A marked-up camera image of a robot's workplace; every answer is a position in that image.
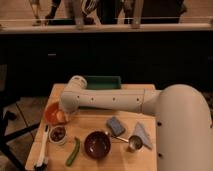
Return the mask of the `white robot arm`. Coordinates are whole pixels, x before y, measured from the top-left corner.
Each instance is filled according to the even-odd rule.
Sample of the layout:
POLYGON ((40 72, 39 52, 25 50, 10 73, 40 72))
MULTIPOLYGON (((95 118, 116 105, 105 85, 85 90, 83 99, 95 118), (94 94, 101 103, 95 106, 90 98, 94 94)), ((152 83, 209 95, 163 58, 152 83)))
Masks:
POLYGON ((176 84, 163 90, 90 90, 72 77, 60 95, 60 108, 80 107, 143 113, 156 117, 157 171, 213 171, 213 121, 203 95, 176 84))

